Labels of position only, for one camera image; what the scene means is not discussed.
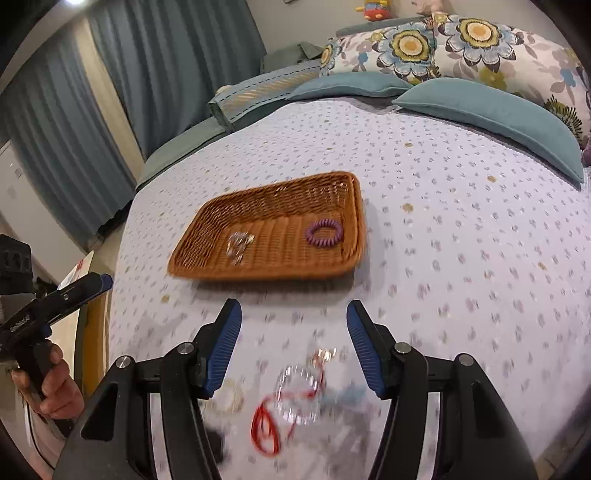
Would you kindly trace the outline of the person left hand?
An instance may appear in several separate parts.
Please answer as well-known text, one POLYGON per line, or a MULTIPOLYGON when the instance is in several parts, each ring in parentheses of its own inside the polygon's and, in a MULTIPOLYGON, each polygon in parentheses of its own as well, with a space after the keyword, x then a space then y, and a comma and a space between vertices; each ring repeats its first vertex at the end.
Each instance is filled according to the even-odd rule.
POLYGON ((43 400, 32 396, 31 382, 26 372, 15 369, 11 379, 29 406, 38 414, 52 420, 75 421, 84 410, 81 391, 69 373, 61 348, 53 344, 50 352, 52 368, 44 378, 43 400))

